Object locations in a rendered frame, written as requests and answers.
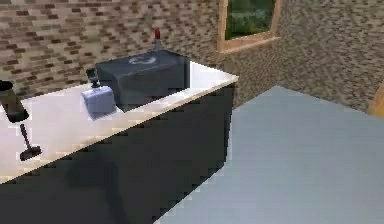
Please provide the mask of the black cabinet with white top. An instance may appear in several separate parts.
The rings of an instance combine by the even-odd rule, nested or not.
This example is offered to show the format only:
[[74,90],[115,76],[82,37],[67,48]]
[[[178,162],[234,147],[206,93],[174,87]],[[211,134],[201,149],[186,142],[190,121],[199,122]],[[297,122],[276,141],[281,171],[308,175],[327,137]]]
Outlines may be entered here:
[[153,224],[224,165],[237,80],[191,63],[189,88],[98,120],[83,86],[0,109],[0,224]]

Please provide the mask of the tan wooden furniture edge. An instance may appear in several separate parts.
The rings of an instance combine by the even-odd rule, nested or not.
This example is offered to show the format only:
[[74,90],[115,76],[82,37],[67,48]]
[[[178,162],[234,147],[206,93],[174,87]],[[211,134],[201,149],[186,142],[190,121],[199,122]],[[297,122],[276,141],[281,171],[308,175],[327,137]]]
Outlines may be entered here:
[[367,113],[384,119],[384,81],[380,84],[369,104]]

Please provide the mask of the dark grey box appliance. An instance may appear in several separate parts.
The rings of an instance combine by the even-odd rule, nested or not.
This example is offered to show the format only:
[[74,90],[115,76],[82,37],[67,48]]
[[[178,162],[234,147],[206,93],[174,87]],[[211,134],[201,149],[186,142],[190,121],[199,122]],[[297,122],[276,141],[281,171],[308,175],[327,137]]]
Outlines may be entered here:
[[104,61],[95,68],[123,112],[190,87],[190,59],[168,50]]

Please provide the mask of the black table lamp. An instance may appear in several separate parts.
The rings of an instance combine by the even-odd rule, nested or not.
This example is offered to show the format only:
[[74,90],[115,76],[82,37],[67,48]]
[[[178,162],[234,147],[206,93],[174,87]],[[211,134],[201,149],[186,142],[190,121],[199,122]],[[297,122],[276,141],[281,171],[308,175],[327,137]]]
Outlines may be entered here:
[[11,81],[0,80],[0,104],[11,123],[20,122],[20,131],[26,145],[26,149],[20,153],[20,160],[26,161],[40,155],[42,153],[41,147],[39,145],[32,146],[28,139],[23,121],[29,117],[29,113],[13,90],[13,83]]

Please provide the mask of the pale blue soap dispenser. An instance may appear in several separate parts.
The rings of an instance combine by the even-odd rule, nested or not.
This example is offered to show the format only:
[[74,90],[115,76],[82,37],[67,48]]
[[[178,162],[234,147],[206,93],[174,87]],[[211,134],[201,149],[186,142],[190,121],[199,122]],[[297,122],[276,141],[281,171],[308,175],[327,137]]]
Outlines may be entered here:
[[112,114],[116,111],[113,90],[109,86],[102,86],[95,68],[86,70],[86,75],[91,83],[91,88],[81,93],[89,116],[93,119]]

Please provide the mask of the red capped glass bottle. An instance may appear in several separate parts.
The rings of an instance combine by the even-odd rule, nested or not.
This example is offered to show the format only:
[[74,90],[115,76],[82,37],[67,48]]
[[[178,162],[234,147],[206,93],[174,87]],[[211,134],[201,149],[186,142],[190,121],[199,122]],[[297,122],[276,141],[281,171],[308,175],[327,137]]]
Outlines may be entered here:
[[154,29],[154,51],[159,51],[163,49],[163,45],[161,43],[161,33],[159,28]]

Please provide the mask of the wooden framed window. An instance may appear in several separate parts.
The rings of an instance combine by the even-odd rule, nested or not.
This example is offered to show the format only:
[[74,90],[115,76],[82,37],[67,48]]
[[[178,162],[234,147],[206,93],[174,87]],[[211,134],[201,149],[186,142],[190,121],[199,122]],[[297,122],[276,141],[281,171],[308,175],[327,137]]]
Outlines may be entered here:
[[217,50],[236,53],[278,39],[284,0],[219,0]]

